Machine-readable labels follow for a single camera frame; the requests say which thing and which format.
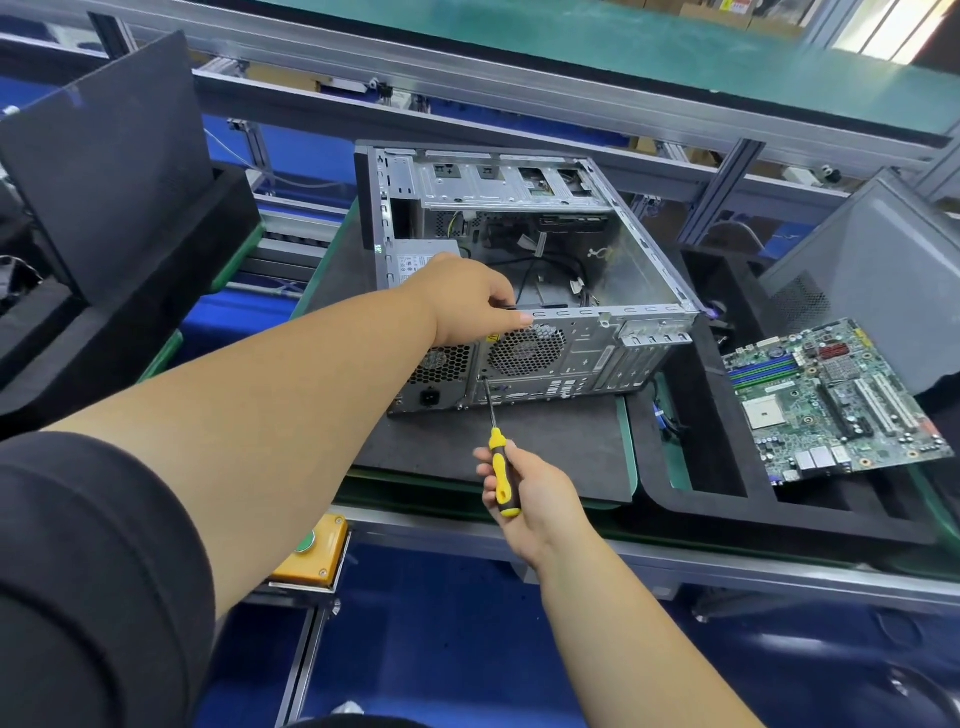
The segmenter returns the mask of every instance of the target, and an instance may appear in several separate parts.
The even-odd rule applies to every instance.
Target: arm
[[[217,614],[289,555],[432,346],[531,323],[500,274],[437,255],[402,286],[265,331],[49,429],[111,443],[156,473],[196,526]]]
[[[565,473],[507,446],[523,512],[496,510],[490,452],[479,449],[484,503],[514,552],[540,579],[567,674],[592,728],[760,728],[673,619],[587,520]]]

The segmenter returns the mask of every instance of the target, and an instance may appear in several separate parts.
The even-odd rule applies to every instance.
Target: yellow wire
[[[460,210],[457,210],[453,213],[453,217],[450,218],[450,224],[446,227],[446,236],[450,237],[453,235],[453,224],[457,222],[457,215],[460,214]]]

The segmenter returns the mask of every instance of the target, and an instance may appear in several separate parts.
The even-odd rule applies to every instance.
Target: forearm
[[[760,726],[596,532],[567,551],[540,567],[540,588],[592,728]]]
[[[50,429],[112,443],[173,490],[223,614],[320,519],[436,336],[401,289],[309,314],[178,367]]]

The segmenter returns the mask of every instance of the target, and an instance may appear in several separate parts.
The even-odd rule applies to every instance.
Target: yellow control box
[[[286,561],[276,568],[270,580],[330,587],[337,575],[346,541],[347,519],[333,513],[326,514]]]

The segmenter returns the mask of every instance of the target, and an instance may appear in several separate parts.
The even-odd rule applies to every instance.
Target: black sleeve
[[[0,444],[0,722],[183,726],[213,643],[213,579],[180,502],[81,435]]]

